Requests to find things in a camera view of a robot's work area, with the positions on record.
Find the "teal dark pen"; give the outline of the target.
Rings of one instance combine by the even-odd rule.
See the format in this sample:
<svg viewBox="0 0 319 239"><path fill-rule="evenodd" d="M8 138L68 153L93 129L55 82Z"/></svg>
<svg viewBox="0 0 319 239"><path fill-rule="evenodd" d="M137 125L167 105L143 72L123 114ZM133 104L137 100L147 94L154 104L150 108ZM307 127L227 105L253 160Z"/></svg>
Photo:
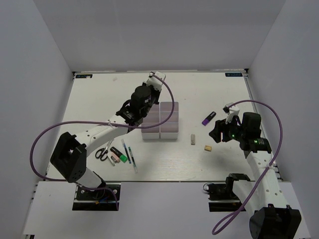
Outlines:
<svg viewBox="0 0 319 239"><path fill-rule="evenodd" d="M130 156L131 156L131 159L132 159L132 163L133 163L133 167L136 169L137 166L136 166L136 163L135 163L135 159L134 159L134 156L133 156L133 153L132 153L132 150L130 147L128 147L129 149L129 153L130 153Z"/></svg>

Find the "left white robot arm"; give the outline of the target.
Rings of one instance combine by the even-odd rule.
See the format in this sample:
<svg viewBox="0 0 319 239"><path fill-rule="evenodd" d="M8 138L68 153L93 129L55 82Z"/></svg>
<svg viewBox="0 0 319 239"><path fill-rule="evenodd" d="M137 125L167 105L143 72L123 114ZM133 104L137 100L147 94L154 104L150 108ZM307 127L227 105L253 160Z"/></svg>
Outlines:
<svg viewBox="0 0 319 239"><path fill-rule="evenodd" d="M63 133L54 148L51 164L67 182L87 187L88 193L95 199L103 197L103 179L87 168L87 156L110 140L140 126L153 104L158 104L159 96L160 90L143 83L106 125L97 125L74 135Z"/></svg>

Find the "purple highlighter marker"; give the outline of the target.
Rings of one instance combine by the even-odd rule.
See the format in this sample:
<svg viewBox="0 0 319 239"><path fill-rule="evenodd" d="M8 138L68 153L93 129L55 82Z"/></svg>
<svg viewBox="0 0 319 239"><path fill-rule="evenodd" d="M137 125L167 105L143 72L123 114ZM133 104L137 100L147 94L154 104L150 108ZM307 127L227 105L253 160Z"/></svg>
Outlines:
<svg viewBox="0 0 319 239"><path fill-rule="evenodd" d="M216 116L216 112L211 112L203 121L202 125L206 126Z"/></svg>

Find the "green highlighter marker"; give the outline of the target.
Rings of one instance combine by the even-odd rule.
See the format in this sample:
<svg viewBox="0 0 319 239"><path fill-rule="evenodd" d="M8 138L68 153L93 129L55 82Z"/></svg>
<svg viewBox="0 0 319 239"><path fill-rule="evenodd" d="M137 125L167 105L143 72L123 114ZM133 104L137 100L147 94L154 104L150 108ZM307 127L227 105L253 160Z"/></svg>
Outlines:
<svg viewBox="0 0 319 239"><path fill-rule="evenodd" d="M123 163L126 163L128 161L128 158L121 153L118 149L116 149L115 147L111 147L110 151L115 155L116 159L118 159L118 161L121 161Z"/></svg>

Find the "small tan eraser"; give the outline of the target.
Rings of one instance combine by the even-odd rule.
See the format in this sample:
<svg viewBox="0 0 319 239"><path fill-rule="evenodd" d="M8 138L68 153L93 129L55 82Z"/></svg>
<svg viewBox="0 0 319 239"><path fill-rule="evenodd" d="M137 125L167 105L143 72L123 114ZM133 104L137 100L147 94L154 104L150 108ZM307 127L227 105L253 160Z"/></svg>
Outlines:
<svg viewBox="0 0 319 239"><path fill-rule="evenodd" d="M211 151L212 151L212 147L209 146L209 145L206 145L206 146L204 147L204 150L211 152Z"/></svg>

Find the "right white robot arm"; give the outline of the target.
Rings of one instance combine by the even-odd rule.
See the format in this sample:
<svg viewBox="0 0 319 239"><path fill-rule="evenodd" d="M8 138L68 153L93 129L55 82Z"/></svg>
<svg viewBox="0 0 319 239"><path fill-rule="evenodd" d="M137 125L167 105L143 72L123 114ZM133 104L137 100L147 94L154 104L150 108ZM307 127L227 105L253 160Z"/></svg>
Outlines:
<svg viewBox="0 0 319 239"><path fill-rule="evenodd" d="M209 133L215 142L239 142L252 170L255 183L245 174L229 174L224 192L238 198L249 214L249 231L254 239L292 239L302 216L284 197L272 166L272 150L261 137L261 116L246 112L240 121L236 114L217 120Z"/></svg>

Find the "grey white eraser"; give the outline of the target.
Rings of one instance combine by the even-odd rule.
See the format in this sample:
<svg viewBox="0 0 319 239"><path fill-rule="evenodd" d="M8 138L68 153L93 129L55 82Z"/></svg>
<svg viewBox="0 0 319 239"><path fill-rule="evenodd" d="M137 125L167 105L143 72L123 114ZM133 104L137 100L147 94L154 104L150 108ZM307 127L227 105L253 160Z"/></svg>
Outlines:
<svg viewBox="0 0 319 239"><path fill-rule="evenodd" d="M191 145L195 145L196 144L196 142L195 142L195 134L192 134L190 136L190 140L191 140Z"/></svg>

